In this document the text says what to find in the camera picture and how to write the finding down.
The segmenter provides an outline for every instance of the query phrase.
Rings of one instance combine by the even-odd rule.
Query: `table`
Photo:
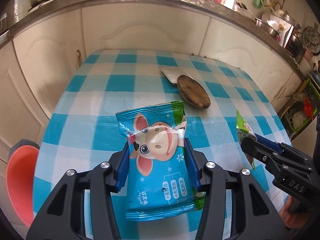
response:
[[[89,55],[61,96],[46,129],[36,164],[34,215],[68,169],[87,171],[123,148],[115,112],[181,100],[161,67],[179,66],[207,91],[206,110],[185,104],[186,137],[192,146],[226,170],[251,166],[236,136],[236,109],[253,131],[272,141],[291,144],[273,107],[249,75],[212,59],[170,52],[102,50]],[[272,185],[273,176],[256,161],[252,171],[279,210],[287,194]],[[88,202],[90,193],[85,193]],[[164,220],[135,222],[125,217],[126,186],[112,195],[122,239],[194,239],[201,211]],[[92,238],[89,205],[86,235]],[[230,235],[231,193],[227,193],[224,238]]]

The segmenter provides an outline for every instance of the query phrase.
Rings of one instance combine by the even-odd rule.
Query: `screw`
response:
[[[100,167],[103,168],[103,169],[106,169],[109,166],[110,166],[110,163],[108,163],[108,162],[103,162],[103,163],[100,164]]]
[[[243,169],[241,172],[243,175],[246,175],[246,176],[250,175],[250,171],[248,169]]]
[[[75,170],[68,170],[66,174],[67,176],[72,176],[73,174],[75,174]]]
[[[214,162],[207,162],[206,166],[210,169],[213,169],[216,166],[216,164]]]

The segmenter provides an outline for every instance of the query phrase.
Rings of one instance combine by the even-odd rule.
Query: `cartoon cow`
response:
[[[134,151],[130,159],[137,158],[138,171],[148,176],[153,167],[153,159],[167,161],[174,155],[177,146],[183,146],[185,117],[182,124],[171,127],[165,122],[155,122],[149,126],[145,116],[138,113],[133,121],[134,133],[129,133],[129,144]]]

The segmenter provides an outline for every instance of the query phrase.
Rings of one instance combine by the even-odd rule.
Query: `stainless steel countertop edge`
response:
[[[90,4],[105,4],[111,2],[152,2],[156,4],[168,4],[168,2],[173,2],[176,6],[183,5],[184,8],[193,8],[196,11],[202,11],[209,16],[215,16],[221,18],[227,22],[230,22],[236,25],[239,28],[253,34],[267,46],[269,46],[273,51],[277,52],[297,73],[297,75],[303,79],[303,74],[297,68],[294,61],[291,57],[285,52],[285,50],[267,33],[262,29],[258,28],[254,22],[250,19],[242,16],[241,14],[230,10],[229,8],[216,3],[212,0],[54,0],[34,12],[28,14],[22,20],[17,22],[9,29],[8,38],[0,44],[2,48],[6,43],[13,39],[13,37],[18,34],[20,31],[33,24],[34,22],[41,20],[58,11],[65,11],[68,7],[70,9],[77,9],[82,7],[90,6]]]

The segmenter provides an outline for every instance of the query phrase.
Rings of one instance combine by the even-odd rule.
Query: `blue package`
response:
[[[116,113],[129,143],[129,220],[177,216],[203,207],[204,193],[191,186],[184,162],[186,118],[183,101]]]

